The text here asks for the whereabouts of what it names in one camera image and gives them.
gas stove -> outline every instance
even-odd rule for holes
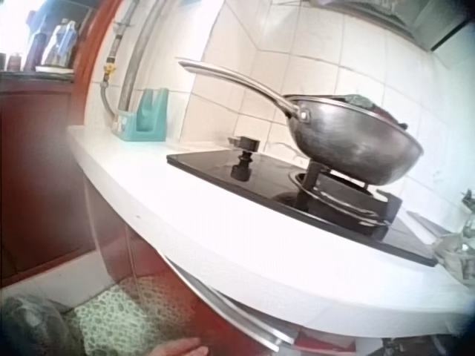
[[[168,163],[210,183],[357,243],[426,266],[432,251],[396,215],[402,201],[337,177],[317,162],[307,170],[254,150],[175,154]]]

stainless steel wok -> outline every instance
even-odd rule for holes
[[[310,159],[371,185],[404,176],[422,155],[422,146],[397,123],[328,97],[282,96],[260,82],[225,68],[180,59],[188,72],[213,76],[259,93],[287,119],[297,147]]]

person's hand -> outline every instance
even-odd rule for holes
[[[150,356],[207,356],[208,348],[200,346],[200,339],[180,339],[157,346]]]

white countertop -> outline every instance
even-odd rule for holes
[[[472,294],[441,266],[336,236],[166,162],[211,146],[123,142],[82,126],[69,137],[85,175],[124,221],[188,273],[252,308],[359,337],[443,333],[471,310]]]

wok handle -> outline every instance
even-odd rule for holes
[[[264,96],[281,109],[287,117],[295,117],[298,120],[308,120],[308,111],[301,111],[301,109],[294,105],[291,101],[285,99],[282,95],[275,92],[271,88],[261,84],[260,82],[244,76],[243,74],[234,72],[233,70],[211,65],[209,63],[193,61],[190,59],[178,59],[178,63],[190,73],[203,74],[205,76],[212,76],[218,79],[224,79],[227,82],[241,85],[245,88],[253,90],[254,92]]]

